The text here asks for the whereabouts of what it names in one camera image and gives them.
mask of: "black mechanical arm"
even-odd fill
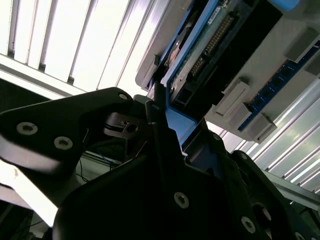
[[[82,153],[106,143],[122,145],[123,164],[70,187]],[[205,124],[186,152],[156,97],[115,87],[0,114],[0,158],[57,206],[54,240],[317,238],[249,156],[229,154]],[[192,166],[203,153],[212,167]],[[2,183],[4,199],[14,187]]]

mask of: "memory slot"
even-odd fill
[[[286,60],[278,71],[268,80],[266,85],[247,105],[251,115],[238,128],[243,131],[249,123],[261,112],[261,110],[280,92],[280,90],[299,72],[302,67],[316,54],[320,48],[320,40],[317,41],[311,49],[296,63],[292,60]]]

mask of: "metal ceiling grille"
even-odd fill
[[[136,85],[169,0],[3,0],[0,78],[50,99]]]
[[[262,169],[320,194],[320,80],[316,79],[274,122],[261,144],[208,123],[229,152],[242,150]]]

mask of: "screw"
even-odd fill
[[[295,232],[295,237],[297,240],[305,240],[305,238],[299,232]]]
[[[240,153],[240,157],[243,159],[243,160],[247,160],[247,156],[245,154],[243,154],[242,152]]]
[[[254,223],[250,220],[250,218],[243,216],[241,218],[242,225],[244,228],[251,234],[254,234],[256,232],[256,227]]]
[[[24,122],[20,122],[16,126],[16,130],[18,133],[22,135],[33,135],[36,132],[38,132],[38,127],[32,122],[24,121]]]
[[[174,201],[182,209],[187,209],[189,207],[189,199],[182,192],[177,191],[174,194]]]
[[[214,137],[215,140],[220,140],[220,137],[215,133],[213,133],[213,137]]]
[[[55,140],[54,140],[54,146],[57,149],[61,149],[61,150],[68,150],[70,148],[72,148],[73,146],[73,142],[71,141],[70,138],[66,137],[66,136],[58,136]]]
[[[128,97],[126,95],[122,94],[122,93],[119,93],[119,97],[124,99],[124,100],[128,99]]]

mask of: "ceiling light panel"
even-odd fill
[[[122,29],[114,43],[110,57],[106,63],[98,88],[114,87],[126,66],[130,53],[138,39],[146,14],[150,9],[150,0],[136,0],[128,19],[124,19]]]
[[[0,54],[7,55],[13,0],[2,0],[0,8]]]
[[[157,29],[159,22],[168,6],[169,0],[155,0],[147,15],[142,31],[138,36],[132,53],[129,56],[125,69],[121,76],[117,87],[123,89],[131,96],[136,94],[147,95],[147,92],[136,84],[137,70],[142,58],[148,48],[148,45]]]
[[[71,76],[85,91],[97,89],[129,0],[99,0],[92,9]]]
[[[25,64],[28,61],[37,0],[21,0],[14,39],[14,59]]]
[[[45,73],[67,81],[90,0],[58,0],[44,58]]]
[[[27,61],[28,65],[34,69],[39,68],[51,4],[52,0],[39,0],[37,3]]]

